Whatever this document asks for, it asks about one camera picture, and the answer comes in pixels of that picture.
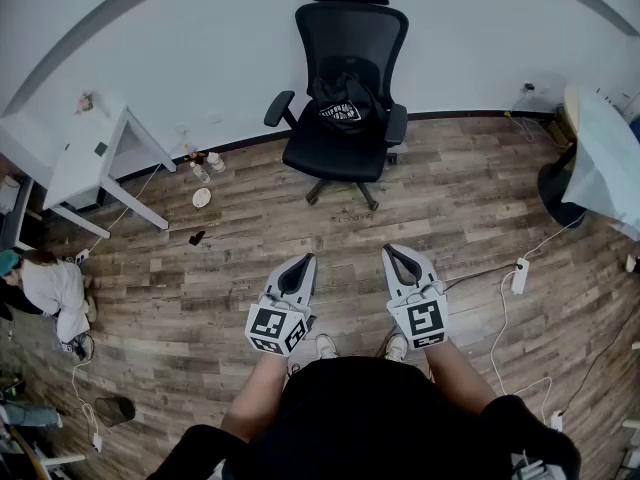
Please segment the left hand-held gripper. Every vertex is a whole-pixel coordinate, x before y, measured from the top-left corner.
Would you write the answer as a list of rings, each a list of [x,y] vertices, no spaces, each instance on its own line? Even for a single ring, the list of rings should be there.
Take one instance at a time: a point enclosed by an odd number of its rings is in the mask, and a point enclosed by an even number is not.
[[[257,351],[289,357],[312,328],[317,259],[307,253],[286,260],[268,277],[266,292],[250,306],[245,336]],[[298,296],[298,303],[278,296]]]

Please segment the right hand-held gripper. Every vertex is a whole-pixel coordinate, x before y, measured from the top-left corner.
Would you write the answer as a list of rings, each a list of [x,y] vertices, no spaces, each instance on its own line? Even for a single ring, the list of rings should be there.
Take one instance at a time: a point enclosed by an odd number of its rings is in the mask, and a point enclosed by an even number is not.
[[[403,245],[384,245],[382,260],[390,294],[387,311],[411,350],[448,338],[448,302],[431,260]]]

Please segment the black fabric bag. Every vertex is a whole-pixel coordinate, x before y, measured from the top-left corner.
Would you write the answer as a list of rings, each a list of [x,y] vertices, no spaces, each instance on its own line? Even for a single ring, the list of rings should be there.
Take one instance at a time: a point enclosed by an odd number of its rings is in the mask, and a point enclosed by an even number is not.
[[[332,83],[316,76],[311,89],[314,112],[333,132],[355,135],[386,123],[384,108],[356,73],[343,72]]]

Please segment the black mesh office chair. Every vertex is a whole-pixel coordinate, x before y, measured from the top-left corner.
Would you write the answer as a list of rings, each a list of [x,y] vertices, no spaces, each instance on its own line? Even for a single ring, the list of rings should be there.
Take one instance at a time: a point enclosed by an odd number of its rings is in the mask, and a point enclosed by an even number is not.
[[[316,204],[331,182],[356,185],[370,210],[377,201],[367,186],[379,180],[386,164],[394,164],[393,147],[400,145],[408,125],[408,111],[391,95],[396,60],[406,38],[409,20],[389,0],[311,0],[297,9],[295,21],[306,55],[310,100],[300,116],[289,106],[292,91],[280,92],[264,116],[276,127],[286,122],[292,132],[284,149],[285,165],[317,178],[306,201]],[[343,73],[356,73],[386,112],[386,123],[355,135],[329,130],[312,108],[311,87],[316,76],[334,82]]]

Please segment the person's right forearm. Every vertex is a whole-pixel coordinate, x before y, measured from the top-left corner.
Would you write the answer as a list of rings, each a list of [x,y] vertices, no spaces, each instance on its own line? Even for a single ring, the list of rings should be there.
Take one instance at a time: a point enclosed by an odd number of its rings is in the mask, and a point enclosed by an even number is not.
[[[424,355],[438,389],[462,410],[480,414],[496,399],[489,383],[450,340],[425,348]]]

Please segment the person's left forearm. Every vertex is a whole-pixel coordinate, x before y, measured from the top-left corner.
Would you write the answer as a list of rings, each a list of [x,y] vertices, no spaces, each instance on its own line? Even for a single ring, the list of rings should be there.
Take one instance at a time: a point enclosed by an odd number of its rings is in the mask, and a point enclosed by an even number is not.
[[[245,442],[266,431],[277,415],[287,374],[287,357],[262,354],[220,428]]]

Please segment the person's right white shoe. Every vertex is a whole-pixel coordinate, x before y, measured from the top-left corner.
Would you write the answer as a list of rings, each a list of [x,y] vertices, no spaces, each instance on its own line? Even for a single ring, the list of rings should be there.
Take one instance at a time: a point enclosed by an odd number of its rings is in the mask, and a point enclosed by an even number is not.
[[[408,342],[402,333],[393,334],[386,344],[384,358],[402,363],[408,352]]]

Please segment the person's white shoe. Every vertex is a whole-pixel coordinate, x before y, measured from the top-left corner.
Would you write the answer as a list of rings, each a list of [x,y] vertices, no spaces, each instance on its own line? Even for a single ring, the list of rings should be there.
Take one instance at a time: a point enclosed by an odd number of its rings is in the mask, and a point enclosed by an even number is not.
[[[319,334],[315,338],[317,359],[334,359],[339,357],[334,341],[326,334]]]
[[[386,344],[384,358],[402,363],[408,352],[408,342],[402,333],[393,334]]]

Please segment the person's left white shoe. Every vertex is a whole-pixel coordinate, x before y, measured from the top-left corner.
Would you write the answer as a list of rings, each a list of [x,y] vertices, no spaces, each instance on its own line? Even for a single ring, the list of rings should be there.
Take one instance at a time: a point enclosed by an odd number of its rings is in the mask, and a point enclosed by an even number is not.
[[[334,341],[326,334],[319,334],[315,338],[317,359],[334,359],[339,357]]]

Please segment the long white power strip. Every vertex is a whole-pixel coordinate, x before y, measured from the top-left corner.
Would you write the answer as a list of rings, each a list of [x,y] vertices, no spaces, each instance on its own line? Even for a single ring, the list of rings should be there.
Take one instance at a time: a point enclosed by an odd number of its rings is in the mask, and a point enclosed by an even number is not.
[[[527,259],[521,257],[516,262],[516,268],[511,281],[511,291],[515,295],[524,293],[530,263]]]

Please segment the person's black clothes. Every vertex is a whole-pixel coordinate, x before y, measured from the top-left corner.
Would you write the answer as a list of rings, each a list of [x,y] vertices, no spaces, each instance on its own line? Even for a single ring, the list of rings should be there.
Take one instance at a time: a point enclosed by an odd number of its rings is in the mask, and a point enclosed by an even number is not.
[[[190,427],[148,480],[511,480],[517,455],[579,479],[572,441],[520,398],[475,414],[414,366],[351,356],[295,373],[275,420],[250,441]]]

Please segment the round table with black base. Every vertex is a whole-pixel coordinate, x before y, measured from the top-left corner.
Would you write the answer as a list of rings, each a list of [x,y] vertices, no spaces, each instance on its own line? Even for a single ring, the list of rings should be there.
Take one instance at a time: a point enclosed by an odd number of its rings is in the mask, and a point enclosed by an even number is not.
[[[569,85],[564,90],[564,110],[569,126],[577,135],[578,130],[578,87]],[[552,164],[544,165],[538,173],[538,192],[548,214],[562,227],[576,228],[584,220],[586,209],[573,203],[563,202],[571,179],[566,167],[577,153],[577,139],[569,145],[560,158]]]

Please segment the brown cardboard box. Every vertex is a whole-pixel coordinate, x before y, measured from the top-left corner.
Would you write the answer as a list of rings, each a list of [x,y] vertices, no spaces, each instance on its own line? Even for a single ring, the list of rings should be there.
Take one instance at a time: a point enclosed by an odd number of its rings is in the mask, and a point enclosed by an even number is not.
[[[563,105],[559,105],[556,108],[553,119],[550,121],[547,130],[552,136],[553,140],[561,148],[568,148],[570,145],[576,142],[575,132],[568,120]]]

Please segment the black mesh wastebasket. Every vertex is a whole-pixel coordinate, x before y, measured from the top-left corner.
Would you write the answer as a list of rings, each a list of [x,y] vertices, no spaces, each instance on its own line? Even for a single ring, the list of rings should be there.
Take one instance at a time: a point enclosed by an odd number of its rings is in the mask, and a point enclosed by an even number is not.
[[[136,415],[134,403],[126,397],[98,397],[94,408],[102,423],[111,428],[132,421]]]

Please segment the light blue tablecloth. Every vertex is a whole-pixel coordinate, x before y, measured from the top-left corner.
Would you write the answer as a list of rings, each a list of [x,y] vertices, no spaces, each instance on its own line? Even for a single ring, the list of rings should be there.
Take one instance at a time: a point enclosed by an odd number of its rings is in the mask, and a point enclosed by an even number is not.
[[[640,241],[640,141],[618,111],[590,89],[566,87],[564,107],[577,149],[562,201],[614,220],[616,230]]]

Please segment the white desk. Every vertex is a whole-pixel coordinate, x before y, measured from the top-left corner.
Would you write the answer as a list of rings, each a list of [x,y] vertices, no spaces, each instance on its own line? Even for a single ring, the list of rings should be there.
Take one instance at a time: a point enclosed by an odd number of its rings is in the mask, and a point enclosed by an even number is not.
[[[66,207],[72,198],[88,191],[102,189],[157,228],[166,230],[169,227],[168,222],[124,190],[111,176],[110,171],[125,130],[130,130],[147,149],[151,158],[157,160],[168,171],[174,172],[177,169],[175,162],[126,103],[118,98],[104,99],[95,92],[93,95],[94,108],[81,115],[74,115],[67,126],[64,148],[54,168],[43,208],[53,211],[101,239],[108,239],[109,231]],[[99,142],[108,146],[102,156],[94,152]]]

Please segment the white table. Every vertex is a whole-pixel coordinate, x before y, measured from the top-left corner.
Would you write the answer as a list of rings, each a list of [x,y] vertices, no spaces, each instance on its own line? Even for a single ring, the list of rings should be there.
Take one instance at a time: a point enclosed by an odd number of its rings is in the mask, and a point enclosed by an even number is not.
[[[61,151],[57,137],[26,114],[0,118],[0,153],[45,189]]]

